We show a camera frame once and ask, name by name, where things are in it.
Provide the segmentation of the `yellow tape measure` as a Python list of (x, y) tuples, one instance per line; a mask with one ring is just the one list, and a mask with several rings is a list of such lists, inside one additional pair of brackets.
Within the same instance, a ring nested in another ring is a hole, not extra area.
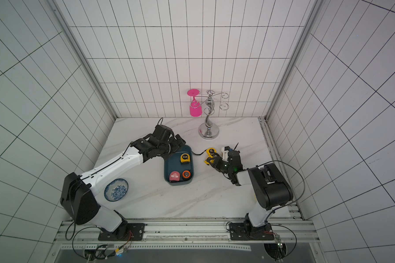
[(205, 162), (206, 165), (213, 165), (214, 164), (214, 160), (215, 160), (215, 158), (210, 156), (204, 162)]
[(213, 156), (217, 155), (217, 151), (214, 148), (208, 148), (208, 149), (206, 149), (205, 151), (203, 151), (201, 153), (195, 153), (195, 152), (192, 151), (192, 154), (194, 156), (201, 156), (203, 154), (207, 154), (209, 157), (213, 157)]
[(191, 162), (190, 154), (182, 153), (181, 154), (181, 164), (188, 164)]

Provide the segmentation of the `teal plastic storage box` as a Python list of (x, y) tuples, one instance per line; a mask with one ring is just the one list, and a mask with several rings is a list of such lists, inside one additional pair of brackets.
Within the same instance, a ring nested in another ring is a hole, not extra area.
[[(188, 153), (190, 154), (191, 157), (191, 162), (188, 164), (181, 164), (181, 154), (182, 153)], [(185, 170), (190, 170), (192, 175), (192, 178), (190, 180), (183, 180), (182, 179), (182, 173)], [(179, 182), (171, 183), (169, 182), (169, 175), (173, 171), (178, 171), (181, 174), (181, 179)], [(194, 165), (193, 165), (193, 154), (192, 154), (192, 149), (188, 145), (184, 145), (178, 152), (174, 153), (171, 157), (169, 157), (167, 160), (164, 161), (164, 179), (167, 183), (169, 183), (172, 186), (177, 186), (177, 185), (186, 185), (192, 182), (192, 179), (194, 177)]]

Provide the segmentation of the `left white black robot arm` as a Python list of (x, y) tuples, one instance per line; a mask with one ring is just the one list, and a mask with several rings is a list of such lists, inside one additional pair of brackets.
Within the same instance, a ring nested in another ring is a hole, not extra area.
[(131, 230), (127, 220), (110, 209), (109, 202), (123, 199), (131, 184), (121, 176), (146, 161), (161, 157), (167, 160), (185, 145), (180, 135), (162, 124), (154, 131), (130, 144), (117, 156), (80, 175), (72, 172), (63, 183), (60, 204), (73, 220), (73, 225), (86, 223), (103, 231), (104, 240), (124, 240)]

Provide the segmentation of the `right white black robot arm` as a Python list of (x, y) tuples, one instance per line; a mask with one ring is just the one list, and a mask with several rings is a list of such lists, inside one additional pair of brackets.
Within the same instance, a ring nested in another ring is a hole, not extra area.
[(244, 222), (226, 224), (232, 241), (276, 241), (280, 237), (273, 232), (268, 219), (277, 210), (296, 202), (294, 193), (278, 167), (276, 161), (268, 161), (253, 168), (243, 168), (240, 152), (224, 147), (219, 154), (214, 148), (206, 150), (205, 163), (222, 173), (233, 185), (251, 185), (256, 197), (253, 210), (246, 214)]

